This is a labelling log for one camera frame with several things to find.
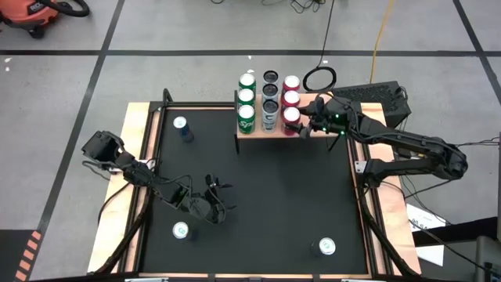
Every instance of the table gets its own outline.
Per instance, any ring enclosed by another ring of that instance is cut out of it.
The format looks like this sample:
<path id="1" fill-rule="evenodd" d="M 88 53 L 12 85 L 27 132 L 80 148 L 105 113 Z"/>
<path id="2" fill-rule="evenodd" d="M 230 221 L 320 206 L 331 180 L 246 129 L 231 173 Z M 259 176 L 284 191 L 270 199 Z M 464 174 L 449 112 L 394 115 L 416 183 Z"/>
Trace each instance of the table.
<path id="1" fill-rule="evenodd" d="M 136 157 L 141 156 L 144 159 L 150 159 L 154 156 L 156 146 L 155 140 L 157 136 L 161 134 L 161 129 L 163 128 L 164 115 L 166 111 L 173 110 L 227 110 L 233 111 L 233 103 L 169 103 L 167 109 L 161 108 L 162 103 L 129 103 L 128 110 L 124 120 L 124 127 L 122 128 L 121 138 L 124 140 L 126 150 L 135 155 Z M 382 111 L 381 105 L 379 103 L 363 103 L 361 105 L 362 112 L 371 118 L 375 118 L 384 122 L 384 113 Z M 361 144 L 350 143 L 347 144 L 349 164 L 351 166 L 354 163 L 354 157 L 358 160 L 364 159 L 364 149 Z M 393 160 L 393 151 L 390 146 L 384 144 L 370 145 L 368 146 L 368 151 L 372 158 L 380 158 L 384 161 Z M 355 182 L 355 176 L 352 174 L 351 177 Z M 392 176 L 384 180 L 385 182 L 395 184 L 400 187 L 400 182 L 398 177 Z M 125 184 L 121 175 L 114 175 L 111 177 L 110 185 L 108 186 L 108 191 L 106 193 L 106 198 L 113 194 L 116 190 L 120 189 Z M 96 234 L 96 241 L 92 251 L 92 257 L 89 263 L 88 271 L 91 272 L 99 268 L 108 256 L 113 252 L 117 243 L 124 236 L 124 231 L 128 222 L 132 218 L 129 218 L 129 214 L 136 214 L 139 212 L 144 195 L 146 194 L 146 189 L 137 188 L 134 192 L 132 186 L 128 187 L 123 193 L 121 193 L 117 198 L 111 201 L 108 207 L 104 210 L 103 216 L 101 218 L 101 223 Z M 413 236 L 410 232 L 410 226 L 406 214 L 405 202 L 402 198 L 402 193 L 397 191 L 394 187 L 388 184 L 382 184 L 377 190 L 377 193 L 368 193 L 366 199 L 369 203 L 369 209 L 377 217 L 380 214 L 381 224 L 384 225 L 385 232 L 389 241 L 394 245 L 398 253 L 406 260 L 409 266 L 420 273 L 420 266 L 416 255 L 416 250 L 413 243 Z M 319 273 L 319 278 L 321 279 L 332 279 L 332 278 L 370 278 L 371 269 L 369 265 L 373 266 L 374 272 L 377 273 L 388 273 L 393 272 L 398 274 L 398 270 L 395 266 L 387 263 L 387 259 L 381 251 L 381 246 L 372 233 L 369 233 L 367 228 L 364 229 L 364 233 L 368 236 L 364 237 L 363 244 L 366 250 L 366 265 L 367 272 L 365 274 L 353 274 L 353 273 L 342 273 L 342 274 L 332 274 L 332 273 Z M 126 259 L 122 259 L 114 271 L 138 271 L 140 270 L 140 263 L 138 258 L 138 253 L 143 249 L 142 240 L 140 240 L 140 234 L 143 230 L 140 230 L 133 241 L 131 242 L 129 249 L 126 254 Z M 369 263 L 370 257 L 369 252 L 373 253 L 374 264 Z M 243 278 L 243 277 L 272 277 L 272 278 L 297 278 L 297 279 L 312 279 L 316 273 L 213 273 L 215 278 Z M 210 277 L 210 273 L 180 273 L 180 272 L 169 272 L 169 273 L 144 273 L 143 276 L 167 276 L 167 277 L 198 277 L 205 278 Z"/>

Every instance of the wooden shelf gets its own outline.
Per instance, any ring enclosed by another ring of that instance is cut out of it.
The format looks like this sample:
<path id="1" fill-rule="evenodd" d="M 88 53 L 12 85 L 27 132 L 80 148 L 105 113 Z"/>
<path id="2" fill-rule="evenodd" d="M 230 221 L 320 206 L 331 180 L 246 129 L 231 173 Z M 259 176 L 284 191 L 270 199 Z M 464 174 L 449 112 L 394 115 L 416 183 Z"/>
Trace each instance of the wooden shelf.
<path id="1" fill-rule="evenodd" d="M 311 101 L 315 100 L 316 94 L 300 94 L 301 100 L 299 102 L 299 107 L 304 107 L 310 104 Z M 326 95 L 322 95 L 325 101 L 329 100 L 330 97 Z M 256 114 L 256 122 L 254 125 L 254 131 L 251 134 L 243 134 L 238 129 L 238 123 L 236 122 L 236 136 L 238 139 L 275 139 L 275 138 L 299 138 L 299 134 L 294 133 L 292 136 L 287 136 L 283 133 L 283 120 L 281 115 L 279 114 L 278 121 L 276 122 L 275 131 L 272 133 L 265 133 L 261 129 L 261 119 L 262 119 L 262 95 L 256 95 L 256 104 L 254 106 L 255 114 Z M 282 110 L 282 105 L 279 103 L 279 112 Z M 300 123 L 303 125 L 307 125 L 309 123 L 309 118 L 305 115 L 301 115 Z M 337 133 L 329 133 L 326 134 L 322 131 L 313 132 L 310 134 L 311 137 L 337 137 Z"/>

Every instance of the shop vacuum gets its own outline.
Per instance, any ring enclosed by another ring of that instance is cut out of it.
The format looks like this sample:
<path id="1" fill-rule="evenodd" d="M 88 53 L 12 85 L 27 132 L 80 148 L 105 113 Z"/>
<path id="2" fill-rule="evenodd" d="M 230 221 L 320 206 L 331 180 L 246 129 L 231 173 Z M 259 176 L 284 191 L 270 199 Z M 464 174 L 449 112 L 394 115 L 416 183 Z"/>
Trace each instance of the shop vacuum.
<path id="1" fill-rule="evenodd" d="M 32 38 L 43 38 L 45 27 L 56 21 L 57 15 L 88 16 L 90 10 L 84 0 L 74 0 L 81 10 L 74 10 L 67 2 L 56 0 L 0 0 L 0 23 L 28 31 Z"/>

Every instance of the soda can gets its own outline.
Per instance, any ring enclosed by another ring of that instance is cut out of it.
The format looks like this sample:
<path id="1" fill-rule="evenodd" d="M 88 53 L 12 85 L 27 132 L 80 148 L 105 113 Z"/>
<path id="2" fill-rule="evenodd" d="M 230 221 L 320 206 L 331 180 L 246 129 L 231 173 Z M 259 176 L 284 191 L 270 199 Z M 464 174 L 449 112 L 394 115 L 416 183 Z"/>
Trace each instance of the soda can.
<path id="1" fill-rule="evenodd" d="M 279 104 L 273 100 L 268 100 L 263 104 L 263 115 L 261 129 L 264 133 L 275 131 L 276 120 L 279 116 Z"/>
<path id="2" fill-rule="evenodd" d="M 282 108 L 297 107 L 300 99 L 301 97 L 299 96 L 299 93 L 295 91 L 287 91 L 282 95 Z"/>
<path id="3" fill-rule="evenodd" d="M 272 83 L 263 86 L 263 103 L 268 100 L 279 102 L 279 88 Z"/>
<path id="4" fill-rule="evenodd" d="M 177 222 L 172 227 L 172 234 L 174 238 L 179 240 L 190 240 L 192 238 L 192 230 L 188 227 L 185 222 Z"/>
<path id="5" fill-rule="evenodd" d="M 293 136 L 296 132 L 286 128 L 286 123 L 298 124 L 301 114 L 295 107 L 288 107 L 283 112 L 283 133 L 287 136 Z"/>
<path id="6" fill-rule="evenodd" d="M 321 258 L 324 255 L 332 255 L 336 251 L 336 244 L 329 237 L 325 237 L 322 240 L 313 241 L 310 251 L 314 256 Z"/>
<path id="7" fill-rule="evenodd" d="M 250 89 L 256 94 L 256 79 L 252 74 L 242 74 L 240 80 L 238 81 L 238 90 Z"/>
<path id="8" fill-rule="evenodd" d="M 274 70 L 267 70 L 265 74 L 263 74 L 263 79 L 265 80 L 265 84 L 274 84 L 276 85 L 279 80 L 279 74 Z"/>
<path id="9" fill-rule="evenodd" d="M 174 119 L 174 127 L 178 129 L 179 135 L 184 143 L 190 143 L 195 139 L 195 136 L 191 132 L 188 126 L 188 122 L 185 117 L 177 117 Z"/>
<path id="10" fill-rule="evenodd" d="M 254 131 L 256 114 L 254 108 L 249 105 L 243 105 L 238 109 L 238 128 L 243 134 L 251 134 Z"/>
<path id="11" fill-rule="evenodd" d="M 238 108 L 240 109 L 243 105 L 254 106 L 255 95 L 250 89 L 242 89 L 238 92 Z"/>
<path id="12" fill-rule="evenodd" d="M 287 91 L 298 92 L 299 91 L 299 84 L 300 84 L 300 81 L 299 81 L 299 78 L 297 76 L 289 75 L 288 77 L 286 77 L 283 80 L 282 94 L 284 94 Z"/>

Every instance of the white paper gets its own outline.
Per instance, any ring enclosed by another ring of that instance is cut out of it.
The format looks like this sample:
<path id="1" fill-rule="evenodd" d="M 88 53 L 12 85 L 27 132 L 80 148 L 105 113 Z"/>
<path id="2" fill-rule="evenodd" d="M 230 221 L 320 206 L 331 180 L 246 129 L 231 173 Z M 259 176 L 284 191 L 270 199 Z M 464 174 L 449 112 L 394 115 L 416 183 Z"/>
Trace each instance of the white paper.
<path id="1" fill-rule="evenodd" d="M 407 204 L 407 215 L 409 220 L 413 221 L 415 224 L 423 229 L 430 229 L 435 227 L 445 226 L 445 220 L 431 214 L 428 211 L 424 211 L 420 208 L 416 208 L 411 204 Z M 411 224 L 411 231 L 419 231 L 420 229 Z M 438 266 L 443 266 L 444 264 L 444 246 L 427 246 L 416 248 L 417 256 L 428 262 L 434 263 Z"/>

